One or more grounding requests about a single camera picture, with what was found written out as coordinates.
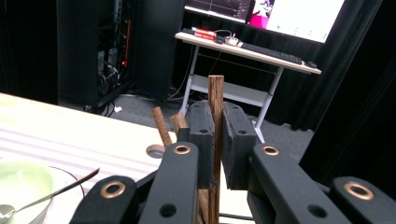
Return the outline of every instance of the keyboard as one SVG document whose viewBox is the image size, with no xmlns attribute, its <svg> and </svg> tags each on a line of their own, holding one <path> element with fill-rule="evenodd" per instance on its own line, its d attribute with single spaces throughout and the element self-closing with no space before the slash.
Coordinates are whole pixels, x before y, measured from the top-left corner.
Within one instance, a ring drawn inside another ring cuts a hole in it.
<svg viewBox="0 0 396 224">
<path fill-rule="evenodd" d="M 266 48 L 262 48 L 256 45 L 251 45 L 248 43 L 243 43 L 241 46 L 241 49 L 248 49 L 260 54 L 264 54 L 273 58 L 278 58 L 280 60 L 284 60 L 290 63 L 297 63 L 297 64 L 302 64 L 303 60 L 299 57 L 287 54 L 287 53 L 282 53 L 282 52 L 278 52 L 272 49 L 266 49 Z"/>
</svg>

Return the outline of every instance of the red object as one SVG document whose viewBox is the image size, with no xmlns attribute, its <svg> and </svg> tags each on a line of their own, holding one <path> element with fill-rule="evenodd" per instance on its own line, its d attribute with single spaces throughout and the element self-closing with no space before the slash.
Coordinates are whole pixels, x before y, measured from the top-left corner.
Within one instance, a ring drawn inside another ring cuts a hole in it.
<svg viewBox="0 0 396 224">
<path fill-rule="evenodd" d="M 216 33 L 207 30 L 196 29 L 195 35 L 204 39 L 214 40 L 216 38 Z"/>
</svg>

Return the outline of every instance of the wooden dowel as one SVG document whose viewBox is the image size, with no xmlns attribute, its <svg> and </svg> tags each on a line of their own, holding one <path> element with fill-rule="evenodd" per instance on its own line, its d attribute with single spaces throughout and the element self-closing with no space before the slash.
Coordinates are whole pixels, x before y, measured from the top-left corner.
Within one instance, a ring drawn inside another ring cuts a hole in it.
<svg viewBox="0 0 396 224">
<path fill-rule="evenodd" d="M 172 139 L 168 132 L 168 127 L 166 126 L 165 119 L 163 118 L 163 112 L 159 106 L 151 109 L 151 114 L 154 117 L 155 124 L 157 125 L 158 132 L 160 133 L 161 139 L 163 140 L 163 145 L 165 148 L 172 145 Z"/>
<path fill-rule="evenodd" d="M 175 131 L 176 136 L 178 135 L 179 128 L 188 128 L 187 122 L 184 119 L 184 115 L 180 112 L 176 113 L 175 115 L 171 116 L 171 123 L 172 127 Z"/>
<path fill-rule="evenodd" d="M 199 201 L 199 219 L 203 224 L 209 224 L 209 204 L 208 204 L 208 191 L 207 189 L 198 190 Z"/>
<path fill-rule="evenodd" d="M 219 224 L 220 172 L 221 172 L 221 117 L 223 108 L 224 76 L 209 76 L 208 102 L 215 123 L 215 157 L 213 160 L 214 184 L 209 187 L 209 223 Z"/>
</svg>

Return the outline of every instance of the monitor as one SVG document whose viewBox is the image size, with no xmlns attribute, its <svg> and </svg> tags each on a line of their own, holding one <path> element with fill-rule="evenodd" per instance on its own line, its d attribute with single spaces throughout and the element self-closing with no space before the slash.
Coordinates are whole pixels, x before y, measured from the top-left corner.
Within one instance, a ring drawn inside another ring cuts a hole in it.
<svg viewBox="0 0 396 224">
<path fill-rule="evenodd" d="M 247 24 L 325 43 L 345 0 L 253 0 Z"/>
<path fill-rule="evenodd" d="M 187 0 L 185 9 L 246 23 L 252 0 Z"/>
</svg>

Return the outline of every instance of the desk leg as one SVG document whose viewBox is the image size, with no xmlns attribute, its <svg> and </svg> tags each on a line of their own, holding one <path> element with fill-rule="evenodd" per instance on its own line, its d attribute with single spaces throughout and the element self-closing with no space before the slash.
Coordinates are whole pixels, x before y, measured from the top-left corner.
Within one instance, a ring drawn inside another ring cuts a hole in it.
<svg viewBox="0 0 396 224">
<path fill-rule="evenodd" d="M 187 102 L 189 101 L 192 78 L 194 76 L 194 69 L 195 69 L 195 64 L 197 62 L 198 51 L 199 51 L 199 46 L 195 46 L 195 51 L 192 57 L 191 68 L 189 73 L 189 79 L 187 80 L 186 90 L 184 91 L 183 104 L 181 105 L 181 108 L 179 110 L 179 112 L 182 113 L 184 116 L 186 116 L 186 112 L 187 112 Z"/>
<path fill-rule="evenodd" d="M 262 110 L 260 111 L 260 115 L 259 115 L 259 118 L 257 119 L 257 123 L 254 126 L 254 129 L 256 130 L 256 133 L 259 136 L 262 143 L 265 143 L 265 141 L 262 136 L 262 130 L 260 129 L 260 127 L 262 126 L 262 122 L 264 121 L 264 117 L 265 117 L 265 114 L 267 113 L 268 107 L 271 104 L 277 83 L 279 82 L 280 77 L 282 76 L 282 72 L 283 72 L 283 67 L 281 67 L 281 66 L 278 67 L 277 71 L 276 71 L 276 75 L 273 80 L 273 83 L 271 84 L 270 90 L 268 91 L 267 95 L 265 96 L 264 102 L 262 103 Z"/>
</svg>

